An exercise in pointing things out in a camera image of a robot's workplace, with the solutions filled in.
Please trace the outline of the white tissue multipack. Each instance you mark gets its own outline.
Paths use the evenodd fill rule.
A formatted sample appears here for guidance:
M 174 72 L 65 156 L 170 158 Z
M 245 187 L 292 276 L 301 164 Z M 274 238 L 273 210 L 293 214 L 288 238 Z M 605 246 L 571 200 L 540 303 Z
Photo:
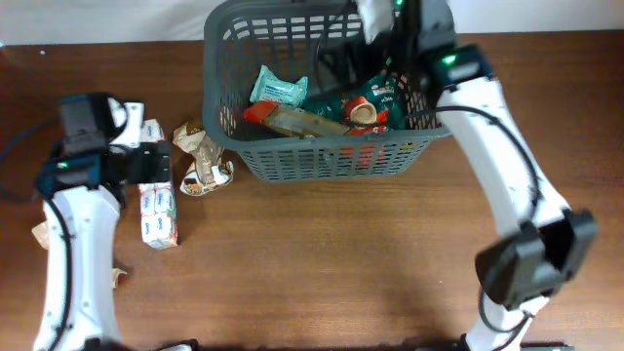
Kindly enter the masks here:
M 165 161 L 168 180 L 140 183 L 141 238 L 155 250 L 174 248 L 179 245 L 177 231 L 176 197 L 171 170 L 171 150 Z

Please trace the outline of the beige paper bag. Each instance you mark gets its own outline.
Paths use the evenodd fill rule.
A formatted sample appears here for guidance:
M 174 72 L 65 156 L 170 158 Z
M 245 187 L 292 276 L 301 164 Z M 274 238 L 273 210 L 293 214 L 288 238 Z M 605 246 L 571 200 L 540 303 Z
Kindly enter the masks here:
M 50 238 L 48 235 L 47 222 L 41 222 L 33 227 L 31 229 L 31 233 L 36 241 L 39 243 L 39 245 L 47 251 L 50 247 Z M 118 287 L 119 280 L 124 275 L 127 275 L 127 272 L 125 270 L 118 267 L 112 268 L 112 289 L 116 289 Z

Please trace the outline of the green Nescafe coffee bag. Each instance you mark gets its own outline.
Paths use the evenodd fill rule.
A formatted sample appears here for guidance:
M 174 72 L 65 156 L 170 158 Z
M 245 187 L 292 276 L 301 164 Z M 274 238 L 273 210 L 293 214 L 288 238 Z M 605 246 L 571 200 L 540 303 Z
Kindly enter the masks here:
M 351 136 L 405 130 L 403 86 L 395 77 L 377 75 L 357 90 L 309 98 L 302 108 L 349 127 Z

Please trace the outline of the grey plastic basket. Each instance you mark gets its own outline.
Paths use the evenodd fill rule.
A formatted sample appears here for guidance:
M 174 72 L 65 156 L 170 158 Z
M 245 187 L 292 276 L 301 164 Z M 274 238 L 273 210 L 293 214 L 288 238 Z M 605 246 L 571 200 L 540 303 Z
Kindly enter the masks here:
M 395 74 L 400 130 L 359 136 L 281 136 L 245 120 L 262 66 L 279 79 L 308 80 L 308 98 L 325 101 L 358 89 L 361 63 L 331 50 L 364 43 L 355 9 L 341 1 L 226 1 L 204 25 L 203 124 L 219 146 L 237 152 L 252 173 L 269 182 L 392 176 L 410 167 L 449 130 L 429 113 L 416 79 Z

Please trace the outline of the brown white snack wrapper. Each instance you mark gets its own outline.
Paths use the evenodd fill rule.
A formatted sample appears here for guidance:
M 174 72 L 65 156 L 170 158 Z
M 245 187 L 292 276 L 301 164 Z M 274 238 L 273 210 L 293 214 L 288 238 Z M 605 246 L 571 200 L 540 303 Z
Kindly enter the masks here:
M 176 128 L 173 144 L 194 159 L 181 181 L 182 193 L 204 196 L 233 180 L 233 163 L 222 160 L 224 149 L 210 139 L 200 121 L 189 120 Z

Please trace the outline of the small white green packet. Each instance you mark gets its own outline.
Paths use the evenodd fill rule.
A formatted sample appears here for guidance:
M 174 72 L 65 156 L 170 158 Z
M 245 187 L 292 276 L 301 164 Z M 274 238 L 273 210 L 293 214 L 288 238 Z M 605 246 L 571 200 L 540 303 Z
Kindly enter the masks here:
M 306 99 L 307 88 L 307 76 L 290 83 L 280 80 L 266 65 L 263 65 L 253 85 L 250 102 L 273 101 L 300 107 Z

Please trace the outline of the orange spaghetti packet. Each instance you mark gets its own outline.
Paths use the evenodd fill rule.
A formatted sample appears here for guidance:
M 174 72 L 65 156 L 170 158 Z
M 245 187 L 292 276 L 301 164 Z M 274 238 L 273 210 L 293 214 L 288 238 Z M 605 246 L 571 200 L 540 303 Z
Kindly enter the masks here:
M 247 122 L 263 125 L 287 137 L 339 137 L 350 128 L 326 117 L 275 101 L 259 101 L 243 112 Z

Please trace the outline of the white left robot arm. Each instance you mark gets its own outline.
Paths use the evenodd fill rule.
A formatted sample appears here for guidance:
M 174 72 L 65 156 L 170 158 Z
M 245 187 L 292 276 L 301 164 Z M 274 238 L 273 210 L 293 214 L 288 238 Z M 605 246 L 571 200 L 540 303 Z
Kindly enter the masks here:
M 35 180 L 49 238 L 36 350 L 120 350 L 113 244 L 127 185 L 171 179 L 171 147 L 140 139 L 142 117 L 111 93 L 64 97 L 63 136 Z

